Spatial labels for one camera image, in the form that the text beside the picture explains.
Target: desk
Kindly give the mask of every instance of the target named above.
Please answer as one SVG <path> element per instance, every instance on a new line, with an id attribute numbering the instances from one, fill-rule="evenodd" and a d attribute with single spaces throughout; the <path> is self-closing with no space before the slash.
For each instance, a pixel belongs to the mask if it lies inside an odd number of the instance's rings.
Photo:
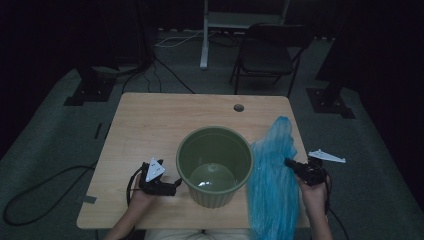
<path id="1" fill-rule="evenodd" d="M 236 112 L 235 104 L 242 104 L 244 111 Z M 149 162 L 153 156 L 164 159 L 166 172 L 162 181 L 178 179 L 177 149 L 193 130 L 225 126 L 252 143 L 265 136 L 281 115 L 288 117 L 293 126 L 292 136 L 298 150 L 295 159 L 305 162 L 306 152 L 285 97 L 125 93 L 87 192 L 87 196 L 97 200 L 94 204 L 83 203 L 77 225 L 83 229 L 112 228 L 127 209 L 125 191 L 129 178 L 143 161 Z M 191 199 L 183 182 L 175 197 L 159 197 L 137 228 L 249 228 L 247 212 L 245 187 L 227 205 L 209 209 Z M 308 224 L 301 209 L 298 226 L 308 227 Z"/>
<path id="2" fill-rule="evenodd" d="M 200 57 L 200 69 L 208 68 L 209 56 L 209 27 L 217 28 L 235 28 L 247 29 L 256 23 L 275 23 L 283 24 L 286 18 L 287 9 L 290 0 L 285 0 L 281 15 L 273 14 L 250 14 L 250 13 L 234 13 L 234 12 L 210 12 L 208 9 L 209 0 L 205 0 L 203 14 L 203 44 L 202 55 Z"/>

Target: gray carpet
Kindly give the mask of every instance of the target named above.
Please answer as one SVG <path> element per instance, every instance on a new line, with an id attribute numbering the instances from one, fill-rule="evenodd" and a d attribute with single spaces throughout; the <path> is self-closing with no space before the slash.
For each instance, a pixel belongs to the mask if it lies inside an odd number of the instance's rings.
<path id="1" fill-rule="evenodd" d="M 188 36 L 192 33 L 161 33 Z M 212 37 L 221 44 L 227 38 Z M 325 88 L 315 80 L 331 43 L 315 41 L 305 52 L 290 102 L 306 151 L 322 149 L 347 159 L 347 163 L 325 162 L 333 179 L 331 207 L 346 227 L 351 239 L 424 239 L 424 215 L 403 182 L 379 133 L 361 105 L 358 95 L 343 89 L 341 97 L 356 116 L 344 119 L 337 114 L 315 113 L 306 88 Z M 175 47 L 155 48 L 157 58 L 171 68 L 194 92 L 232 94 L 228 83 L 237 48 L 211 44 L 209 68 L 199 69 L 201 41 L 192 40 Z M 122 70 L 132 66 L 122 66 Z M 99 71 L 113 72 L 98 68 Z M 109 124 L 117 108 L 124 82 L 120 77 L 108 102 L 86 102 L 83 106 L 63 106 L 80 82 L 76 71 L 57 82 L 31 122 L 0 161 L 0 209 L 17 193 L 72 166 L 90 165 L 102 150 Z M 288 81 L 245 80 L 239 94 L 285 95 Z M 135 76 L 124 91 L 190 93 L 167 69 L 155 62 L 146 73 Z M 26 195 L 10 210 L 14 221 L 26 221 L 45 212 L 84 171 L 77 169 L 56 178 L 39 191 Z M 0 239 L 96 239 L 95 231 L 76 226 L 81 202 L 92 172 L 86 174 L 52 212 L 39 221 L 14 227 L 1 221 Z M 336 219 L 329 221 L 335 239 L 345 239 Z M 99 237 L 107 230 L 100 230 Z M 307 229 L 298 229 L 295 239 L 309 239 Z"/>

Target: chair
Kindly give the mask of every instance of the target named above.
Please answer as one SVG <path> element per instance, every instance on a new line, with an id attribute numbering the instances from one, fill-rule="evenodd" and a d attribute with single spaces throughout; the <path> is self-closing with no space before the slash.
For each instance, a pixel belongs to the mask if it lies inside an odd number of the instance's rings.
<path id="1" fill-rule="evenodd" d="M 231 83 L 236 77 L 234 95 L 237 95 L 240 76 L 274 77 L 275 85 L 281 76 L 292 74 L 287 93 L 290 98 L 300 56 L 314 38 L 314 33 L 303 25 L 258 23 L 250 26 L 241 42 L 230 78 Z M 296 49 L 293 57 L 289 48 Z"/>

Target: blue plastic bag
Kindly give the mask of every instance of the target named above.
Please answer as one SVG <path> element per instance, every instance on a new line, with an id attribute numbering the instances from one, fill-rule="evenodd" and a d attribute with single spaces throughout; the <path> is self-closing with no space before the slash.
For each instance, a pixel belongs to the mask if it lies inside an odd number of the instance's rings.
<path id="1" fill-rule="evenodd" d="M 284 159 L 297 151 L 291 123 L 279 117 L 267 135 L 252 143 L 254 169 L 247 182 L 252 239 L 293 239 L 299 212 L 299 188 Z"/>

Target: cable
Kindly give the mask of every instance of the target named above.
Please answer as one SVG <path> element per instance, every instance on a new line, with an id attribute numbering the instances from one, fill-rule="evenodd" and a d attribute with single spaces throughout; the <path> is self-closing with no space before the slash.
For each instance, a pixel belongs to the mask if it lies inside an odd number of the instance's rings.
<path id="1" fill-rule="evenodd" d="M 6 204 L 6 207 L 3 210 L 3 221 L 5 223 L 7 223 L 8 225 L 10 225 L 10 226 L 17 226 L 18 227 L 18 226 L 25 226 L 25 225 L 32 224 L 32 223 L 34 223 L 34 222 L 36 222 L 36 221 L 44 218 L 47 214 L 49 214 L 63 200 L 63 198 L 71 191 L 71 189 L 78 183 L 78 181 L 89 170 L 94 170 L 94 165 L 96 165 L 96 164 L 97 164 L 97 161 L 95 161 L 90 166 L 74 166 L 74 167 L 67 168 L 67 169 L 65 169 L 65 170 L 63 170 L 63 171 L 61 171 L 61 172 L 59 172 L 59 173 L 57 173 L 57 174 L 49 177 L 48 179 L 44 180 L 43 182 L 41 182 L 39 184 L 36 184 L 36 185 L 34 185 L 34 186 L 32 186 L 32 187 L 30 187 L 30 188 L 28 188 L 28 189 L 20 192 L 19 194 L 17 194 L 16 196 L 14 196 L 11 200 L 9 200 L 9 202 Z M 23 221 L 23 222 L 14 222 L 14 221 L 12 221 L 12 220 L 9 219 L 8 210 L 12 206 L 12 204 L 15 203 L 18 199 L 20 199 L 21 197 L 23 197 L 24 195 L 26 195 L 26 194 L 28 194 L 30 192 L 33 192 L 34 190 L 40 188 L 41 186 L 43 186 L 44 184 L 50 182 L 52 179 L 56 178 L 57 176 L 59 176 L 61 174 L 65 173 L 65 172 L 68 172 L 68 171 L 71 171 L 71 170 L 80 169 L 80 168 L 83 168 L 83 169 L 86 169 L 86 170 L 71 184 L 71 186 L 65 191 L 65 193 L 62 194 L 62 196 L 60 196 L 59 199 L 46 212 L 42 213 L 40 216 L 38 216 L 36 218 L 30 219 L 30 220 L 27 220 L 27 221 Z"/>
<path id="2" fill-rule="evenodd" d="M 328 210 L 336 218 L 337 222 L 339 223 L 340 227 L 343 230 L 343 233 L 345 234 L 346 239 L 349 240 L 349 235 L 347 234 L 347 230 L 346 230 L 345 226 L 343 225 L 342 221 L 339 219 L 339 217 L 337 217 L 337 215 L 334 213 L 334 211 L 331 208 L 329 208 Z"/>
<path id="3" fill-rule="evenodd" d="M 235 36 L 231 36 L 230 34 L 224 33 L 224 32 L 221 32 L 219 35 L 228 38 L 229 40 L 231 40 L 232 43 L 230 45 L 226 45 L 226 44 L 219 43 L 217 41 L 212 41 L 210 39 L 209 39 L 209 43 L 211 45 L 216 45 L 218 47 L 226 47 L 226 48 L 234 48 L 240 45 L 240 41 Z"/>
<path id="4" fill-rule="evenodd" d="M 130 177 L 130 180 L 128 181 L 128 185 L 127 185 L 127 191 L 126 191 L 126 194 L 125 194 L 125 196 L 126 196 L 126 198 L 127 198 L 127 205 L 129 206 L 130 205 L 130 201 L 131 201 L 131 191 L 133 191 L 133 190 L 140 190 L 140 189 L 132 189 L 131 187 L 132 187 L 132 184 L 133 184 L 133 182 L 134 182 L 134 179 L 136 179 L 136 177 L 137 177 L 137 174 L 139 173 L 139 172 L 141 172 L 143 169 L 142 169 L 142 167 L 140 167 L 139 169 L 137 169 L 137 171 L 135 171 L 134 172 L 134 174 Z"/>
<path id="5" fill-rule="evenodd" d="M 332 182 L 332 181 L 331 181 L 331 176 L 330 176 L 330 174 L 329 174 L 328 172 L 327 172 L 327 176 L 328 176 L 328 178 L 330 179 L 330 182 Z M 332 188 L 333 188 L 333 185 L 331 184 L 331 185 L 329 186 L 328 181 L 326 180 L 326 181 L 325 181 L 325 188 L 327 189 L 326 210 L 328 210 L 331 214 L 333 214 L 333 216 L 336 218 L 337 222 L 339 223 L 340 227 L 342 228 L 343 233 L 344 233 L 344 235 L 345 235 L 346 239 L 347 239 L 347 240 L 349 240 L 349 239 L 350 239 L 350 238 L 349 238 L 349 234 L 347 233 L 347 230 L 346 230 L 345 226 L 343 225 L 343 223 L 342 223 L 342 221 L 339 219 L 339 217 L 336 215 L 336 213 L 335 213 L 335 212 L 334 212 L 334 211 L 330 208 L 330 193 L 331 193 L 331 190 L 332 190 Z"/>
<path id="6" fill-rule="evenodd" d="M 172 75 L 174 75 L 175 78 L 185 87 L 187 90 L 189 90 L 191 93 L 196 94 L 193 90 L 191 90 L 178 76 L 175 74 L 168 66 L 166 66 L 162 61 L 160 61 L 157 57 L 155 57 L 155 60 L 158 61 L 162 66 L 164 66 Z"/>
<path id="7" fill-rule="evenodd" d="M 184 43 L 184 42 L 186 42 L 186 41 L 188 41 L 188 40 L 190 40 L 190 39 L 192 39 L 192 38 L 195 38 L 195 37 L 196 37 L 197 35 L 199 35 L 201 32 L 203 32 L 203 30 L 202 30 L 202 31 L 197 32 L 196 34 L 194 34 L 193 36 L 190 36 L 190 37 L 169 37 L 169 38 L 166 38 L 166 39 L 164 39 L 164 40 L 160 41 L 159 43 L 155 44 L 155 47 L 176 47 L 176 46 L 178 46 L 178 45 L 180 45 L 180 44 L 182 44 L 182 43 Z M 168 41 L 168 40 L 171 40 L 171 39 L 184 39 L 184 40 L 183 40 L 183 41 L 181 41 L 181 42 L 179 42 L 179 43 L 177 43 L 177 44 L 171 45 L 171 46 L 164 46 L 164 45 L 160 45 L 161 43 L 164 43 L 164 42 L 166 42 L 166 41 Z"/>
<path id="8" fill-rule="evenodd" d="M 134 2 L 134 1 L 130 1 L 130 7 L 131 7 L 131 9 L 133 10 L 133 20 L 134 20 L 134 23 L 135 23 L 135 28 L 136 28 L 136 33 L 137 33 L 137 49 L 138 49 L 138 59 L 137 59 L 137 64 L 138 64 L 138 66 L 136 67 L 136 68 L 134 68 L 134 69 L 129 69 L 129 70 L 127 70 L 127 71 L 124 71 L 124 72 L 118 72 L 118 73 L 106 73 L 106 72 L 101 72 L 101 71 L 96 71 L 97 72 L 97 76 L 98 77 L 100 77 L 100 78 L 104 78 L 104 77 L 106 77 L 106 78 L 108 78 L 108 77 L 111 77 L 111 78 L 118 78 L 118 77 L 121 77 L 121 76 L 124 76 L 124 75 L 128 75 L 128 74 L 133 74 L 131 77 L 133 77 L 135 74 L 137 74 L 138 72 L 140 72 L 140 68 L 142 68 L 142 53 L 141 53 L 141 38 L 142 38 L 142 35 L 141 35 L 141 32 L 140 32 L 140 23 L 139 23 L 139 21 L 140 21 L 140 18 L 141 18 L 141 15 L 140 15 L 140 12 L 139 12 L 139 6 L 137 5 L 137 3 L 136 2 Z"/>
<path id="9" fill-rule="evenodd" d="M 150 91 L 150 79 L 148 77 L 146 77 L 146 72 L 144 72 L 143 77 L 147 81 L 147 92 L 151 93 L 151 91 Z"/>
<path id="10" fill-rule="evenodd" d="M 154 62 L 153 62 L 153 68 L 154 68 L 153 75 L 155 75 L 156 78 L 158 79 L 158 82 L 159 82 L 159 92 L 161 93 L 162 92 L 162 82 L 160 81 L 160 77 L 156 74 L 156 64 Z"/>
<path id="11" fill-rule="evenodd" d="M 127 86 L 127 84 L 128 84 L 128 82 L 131 80 L 131 78 L 133 78 L 135 75 L 137 75 L 137 74 L 139 74 L 139 73 L 141 73 L 141 69 L 140 68 L 138 68 L 137 69 L 137 72 L 135 72 L 133 75 L 131 75 L 127 80 L 125 80 L 125 82 L 124 82 L 124 86 L 122 86 L 122 90 L 121 90 L 121 94 L 124 94 L 125 93 L 125 86 Z"/>

